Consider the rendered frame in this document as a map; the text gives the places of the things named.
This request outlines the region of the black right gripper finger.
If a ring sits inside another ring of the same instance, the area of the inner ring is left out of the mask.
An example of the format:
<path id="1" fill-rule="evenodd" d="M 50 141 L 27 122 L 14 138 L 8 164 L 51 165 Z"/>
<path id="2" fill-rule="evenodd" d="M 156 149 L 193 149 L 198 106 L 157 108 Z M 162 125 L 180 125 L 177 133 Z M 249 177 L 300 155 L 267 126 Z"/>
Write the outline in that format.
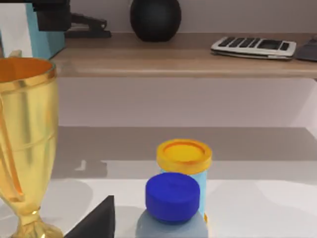
<path id="1" fill-rule="evenodd" d="M 114 238 L 114 234 L 114 196 L 109 195 L 64 238 Z"/>

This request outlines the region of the light blue rack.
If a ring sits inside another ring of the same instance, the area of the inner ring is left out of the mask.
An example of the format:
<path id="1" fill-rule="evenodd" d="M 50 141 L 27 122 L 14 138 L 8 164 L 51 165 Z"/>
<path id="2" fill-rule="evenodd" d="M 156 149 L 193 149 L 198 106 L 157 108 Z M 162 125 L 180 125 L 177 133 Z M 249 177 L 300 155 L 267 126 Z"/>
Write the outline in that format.
<path id="1" fill-rule="evenodd" d="M 31 3 L 0 3 L 0 44 L 4 57 L 21 50 L 23 57 L 51 59 L 65 47 L 62 31 L 40 31 Z"/>

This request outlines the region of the black stapler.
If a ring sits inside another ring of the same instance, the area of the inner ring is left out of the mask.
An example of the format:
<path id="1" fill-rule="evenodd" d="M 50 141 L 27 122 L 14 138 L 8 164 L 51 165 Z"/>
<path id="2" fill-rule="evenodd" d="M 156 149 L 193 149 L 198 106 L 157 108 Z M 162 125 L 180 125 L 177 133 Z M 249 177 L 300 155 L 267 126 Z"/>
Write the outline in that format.
<path id="1" fill-rule="evenodd" d="M 71 28 L 64 35 L 72 39 L 101 39 L 111 38 L 112 34 L 106 29 L 107 21 L 83 14 L 71 13 Z"/>

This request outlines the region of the grey bottle with blue cap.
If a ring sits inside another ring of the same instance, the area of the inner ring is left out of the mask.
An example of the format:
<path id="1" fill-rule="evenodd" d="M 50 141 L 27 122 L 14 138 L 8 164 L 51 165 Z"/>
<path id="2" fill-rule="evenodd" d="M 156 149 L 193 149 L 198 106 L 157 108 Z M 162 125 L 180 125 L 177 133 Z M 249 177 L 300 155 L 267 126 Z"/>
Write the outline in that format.
<path id="1" fill-rule="evenodd" d="M 190 176 L 161 173 L 145 185 L 145 211 L 140 215 L 135 238 L 209 238 L 199 212 L 200 187 Z"/>

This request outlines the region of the light blue can, yellow lid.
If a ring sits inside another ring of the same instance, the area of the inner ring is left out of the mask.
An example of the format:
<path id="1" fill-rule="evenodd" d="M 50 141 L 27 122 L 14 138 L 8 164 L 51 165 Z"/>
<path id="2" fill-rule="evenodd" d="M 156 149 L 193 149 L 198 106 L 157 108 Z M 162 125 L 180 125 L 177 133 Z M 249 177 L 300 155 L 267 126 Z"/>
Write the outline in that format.
<path id="1" fill-rule="evenodd" d="M 212 162 L 211 148 L 193 139 L 172 139 L 157 147 L 157 164 L 162 173 L 176 172 L 195 179 L 200 187 L 199 212 L 208 222 L 205 213 L 208 169 Z"/>

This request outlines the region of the gold trophy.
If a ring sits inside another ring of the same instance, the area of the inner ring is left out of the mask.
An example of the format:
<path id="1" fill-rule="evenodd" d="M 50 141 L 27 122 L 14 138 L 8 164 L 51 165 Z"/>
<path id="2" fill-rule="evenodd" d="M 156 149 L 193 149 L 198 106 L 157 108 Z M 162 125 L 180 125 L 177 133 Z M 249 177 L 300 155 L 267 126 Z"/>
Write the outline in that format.
<path id="1" fill-rule="evenodd" d="M 45 59 L 0 59 L 0 198 L 18 217 L 11 238 L 63 238 L 39 214 L 58 131 L 57 73 Z"/>

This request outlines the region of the wooden shelf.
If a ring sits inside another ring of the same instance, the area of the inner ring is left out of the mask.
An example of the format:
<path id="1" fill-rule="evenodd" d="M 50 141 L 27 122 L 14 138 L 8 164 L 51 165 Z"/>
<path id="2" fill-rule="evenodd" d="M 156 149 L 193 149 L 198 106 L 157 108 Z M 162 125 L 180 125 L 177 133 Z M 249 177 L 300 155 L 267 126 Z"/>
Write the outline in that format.
<path id="1" fill-rule="evenodd" d="M 133 33 L 107 39 L 67 39 L 54 58 L 62 77 L 310 78 L 317 63 L 213 55 L 221 33 L 179 33 L 171 41 L 147 43 Z"/>

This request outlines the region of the white and black calculator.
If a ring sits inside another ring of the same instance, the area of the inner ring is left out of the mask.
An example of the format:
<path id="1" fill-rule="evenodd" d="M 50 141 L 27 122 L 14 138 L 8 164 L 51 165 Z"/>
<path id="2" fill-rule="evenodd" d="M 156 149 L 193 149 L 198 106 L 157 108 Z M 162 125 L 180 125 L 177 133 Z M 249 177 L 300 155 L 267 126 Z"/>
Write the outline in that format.
<path id="1" fill-rule="evenodd" d="M 216 55 L 252 59 L 291 60 L 297 43 L 259 37 L 223 37 L 211 46 Z"/>

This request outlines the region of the dark grey flat object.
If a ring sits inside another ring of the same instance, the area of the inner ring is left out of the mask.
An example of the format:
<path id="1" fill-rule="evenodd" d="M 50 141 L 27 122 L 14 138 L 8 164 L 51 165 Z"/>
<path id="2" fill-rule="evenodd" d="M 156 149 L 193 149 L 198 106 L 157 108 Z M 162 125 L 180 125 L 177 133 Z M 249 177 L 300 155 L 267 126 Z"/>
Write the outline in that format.
<path id="1" fill-rule="evenodd" d="M 299 47 L 294 58 L 297 60 L 317 62 L 317 35 Z"/>

